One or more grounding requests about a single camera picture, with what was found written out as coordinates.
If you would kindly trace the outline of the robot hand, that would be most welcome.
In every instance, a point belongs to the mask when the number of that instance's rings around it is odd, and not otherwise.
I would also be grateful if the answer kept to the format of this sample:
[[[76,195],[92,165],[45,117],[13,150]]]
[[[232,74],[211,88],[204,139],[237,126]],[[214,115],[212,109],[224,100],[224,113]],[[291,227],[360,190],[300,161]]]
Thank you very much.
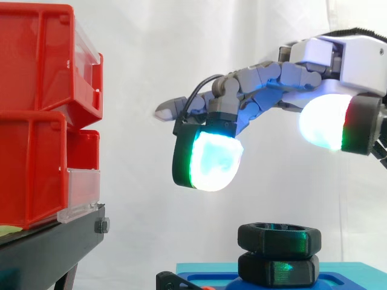
[[[229,185],[244,150],[238,134],[272,108],[297,112],[302,136],[315,146],[386,164],[386,38],[373,31],[337,30],[289,43],[276,61],[204,84],[211,90],[198,85],[155,110],[174,122],[176,185],[206,192]]]

